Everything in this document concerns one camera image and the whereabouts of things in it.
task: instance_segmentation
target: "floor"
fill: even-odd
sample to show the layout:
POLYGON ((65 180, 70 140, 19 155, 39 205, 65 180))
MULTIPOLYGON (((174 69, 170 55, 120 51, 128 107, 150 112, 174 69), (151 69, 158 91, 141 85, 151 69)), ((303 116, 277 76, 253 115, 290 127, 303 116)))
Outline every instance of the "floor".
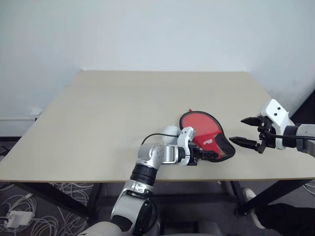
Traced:
MULTIPOLYGON (((14 144, 6 143, 6 147, 10 148, 14 144)), ((259 193, 272 185, 275 181, 242 181, 241 186, 251 188, 255 193, 259 193)), ((124 183, 107 183, 106 191, 103 195, 107 197, 117 196, 124 183)), ((232 194, 229 182, 203 181, 203 182, 157 182, 155 184, 156 194, 181 194, 181 193, 221 193, 222 190, 232 194)), ((10 196, 27 192, 13 186, 5 191, 0 191, 0 203, 10 196)), ((37 199, 38 207, 36 217, 40 218, 45 215, 51 215, 58 219, 59 224, 63 224, 63 219, 53 204, 50 204, 39 198, 37 199)), ((287 203, 296 207, 315 207, 315 197, 308 193, 303 187, 291 192, 290 194, 278 199, 276 203, 287 203)), ((164 221, 200 221, 210 220, 216 222, 224 235, 231 236, 279 236, 280 234, 268 229, 258 229, 249 217, 237 218, 234 215, 235 203, 194 203, 194 204, 173 204, 158 205, 160 219, 164 221)), ((112 207, 100 207, 98 209, 100 220, 109 220, 112 207)), ((5 207, 0 205, 0 217, 5 215, 5 207)), ((13 233, 1 232, 2 236, 11 236, 13 233)), ((31 235, 31 228, 17 233, 17 236, 31 235)))

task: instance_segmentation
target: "power adapter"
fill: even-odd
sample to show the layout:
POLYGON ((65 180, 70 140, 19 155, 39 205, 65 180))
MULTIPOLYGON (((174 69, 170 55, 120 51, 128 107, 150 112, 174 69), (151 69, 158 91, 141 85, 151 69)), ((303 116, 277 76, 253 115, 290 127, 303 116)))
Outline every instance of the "power adapter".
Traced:
POLYGON ((6 228, 16 229, 19 226, 28 225, 33 218, 32 211, 12 210, 7 214, 8 221, 4 223, 6 228))

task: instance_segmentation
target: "black cable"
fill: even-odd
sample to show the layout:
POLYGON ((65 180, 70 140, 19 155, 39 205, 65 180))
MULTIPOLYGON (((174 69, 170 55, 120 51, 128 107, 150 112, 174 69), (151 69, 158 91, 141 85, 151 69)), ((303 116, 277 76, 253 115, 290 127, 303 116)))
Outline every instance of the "black cable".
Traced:
POLYGON ((153 226, 156 224, 156 221, 158 220, 158 207, 152 199, 150 199, 149 201, 152 203, 152 205, 154 207, 155 215, 154 215, 154 219, 153 219, 151 225, 148 227, 148 230, 145 232, 145 234, 153 228, 153 226))
POLYGON ((176 138, 178 138, 178 135, 155 133, 155 134, 150 134, 150 135, 148 135, 147 137, 145 137, 145 139, 142 141, 141 145, 143 145, 144 142, 145 142, 149 137, 151 137, 151 136, 153 136, 153 135, 162 135, 162 136, 169 136, 169 137, 176 137, 176 138))
POLYGON ((0 217, 0 220, 5 220, 6 222, 9 222, 9 219, 6 217, 0 217))
POLYGON ((268 131, 265 131, 265 135, 267 135, 269 137, 280 138, 280 139, 307 139, 307 140, 315 140, 315 137, 312 137, 312 136, 278 135, 278 134, 270 133, 268 131))

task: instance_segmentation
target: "shoe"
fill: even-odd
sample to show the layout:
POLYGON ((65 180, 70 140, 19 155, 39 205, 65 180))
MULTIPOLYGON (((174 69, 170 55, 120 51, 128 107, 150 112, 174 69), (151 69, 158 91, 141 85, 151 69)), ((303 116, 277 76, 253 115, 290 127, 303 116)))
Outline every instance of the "shoe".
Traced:
MULTIPOLYGON (((245 197, 245 200, 246 202, 248 202, 249 200, 253 199, 254 197, 256 197, 256 194, 249 188, 245 188, 243 190, 243 193, 244 193, 244 197, 245 197)), ((262 224, 260 223, 260 221, 258 220, 258 217, 257 215, 255 214, 255 211, 254 210, 251 210, 250 212, 250 216, 252 217, 252 220, 254 222, 254 224, 260 228, 260 229, 265 229, 265 227, 262 226, 262 224)))

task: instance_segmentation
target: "white cable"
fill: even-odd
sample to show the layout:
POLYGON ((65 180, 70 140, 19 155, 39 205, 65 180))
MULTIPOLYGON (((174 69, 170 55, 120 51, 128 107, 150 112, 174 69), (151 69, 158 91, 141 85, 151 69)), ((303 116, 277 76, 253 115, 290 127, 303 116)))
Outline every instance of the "white cable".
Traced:
POLYGON ((0 217, 0 220, 4 222, 7 220, 7 218, 6 217, 0 217))
POLYGON ((315 192, 312 192, 308 187, 315 188, 315 179, 303 185, 304 189, 315 196, 315 192))
POLYGON ((9 186, 8 186, 8 187, 6 187, 6 188, 2 188, 2 189, 0 189, 0 191, 7 190, 7 189, 9 189, 9 188, 11 188, 11 187, 13 187, 13 184, 9 185, 9 186))
MULTIPOLYGON (((92 189, 93 185, 79 185, 75 183, 51 183, 53 186, 57 187, 65 194, 69 194, 73 197, 73 199, 81 202, 85 206, 89 201, 89 195, 86 191, 92 189)), ((3 205, 9 206, 9 211, 12 210, 22 210, 22 211, 32 211, 33 219, 26 226, 20 226, 16 229, 8 229, 4 226, 4 221, 0 221, 0 232, 11 232, 19 233, 26 228, 28 228, 31 224, 33 224, 31 230, 31 236, 76 236, 80 232, 84 231, 87 227, 87 222, 84 218, 81 218, 75 214, 68 213, 66 217, 64 217, 61 209, 58 207, 58 210, 63 219, 63 226, 59 228, 58 220, 53 216, 44 216, 43 218, 35 218, 35 213, 37 209, 37 202, 34 198, 31 197, 32 194, 24 195, 14 195, 3 201, 3 205)))
MULTIPOLYGON (((93 185, 78 185, 75 183, 53 183, 65 194, 69 194, 73 199, 81 202, 85 206, 89 201, 89 195, 86 191, 91 190, 93 185)), ((68 213, 65 217, 60 208, 58 208, 62 218, 63 227, 60 228, 58 236, 76 236, 80 232, 84 231, 87 227, 85 219, 72 213, 68 213)))
POLYGON ((305 188, 306 191, 308 191, 309 193, 312 193, 313 195, 315 195, 315 192, 312 192, 311 190, 309 190, 306 186, 303 185, 303 187, 305 188))
MULTIPOLYGON (((35 215, 36 212, 36 207, 37 207, 37 203, 36 200, 33 198, 28 197, 28 195, 23 196, 23 195, 14 195, 12 197, 7 198, 6 200, 4 200, 2 202, 2 205, 8 205, 9 206, 9 211, 8 213, 10 213, 12 210, 21 210, 23 209, 23 211, 31 211, 33 212, 33 217, 35 215), (20 197, 14 204, 11 204, 9 201, 20 197)), ((11 232, 11 233, 18 233, 21 232, 23 230, 25 230, 26 228, 28 228, 30 226, 31 222, 28 225, 24 225, 24 226, 19 226, 16 229, 9 229, 5 227, 5 224, 3 223, 2 225, 0 225, 0 232, 5 231, 5 232, 11 232)))

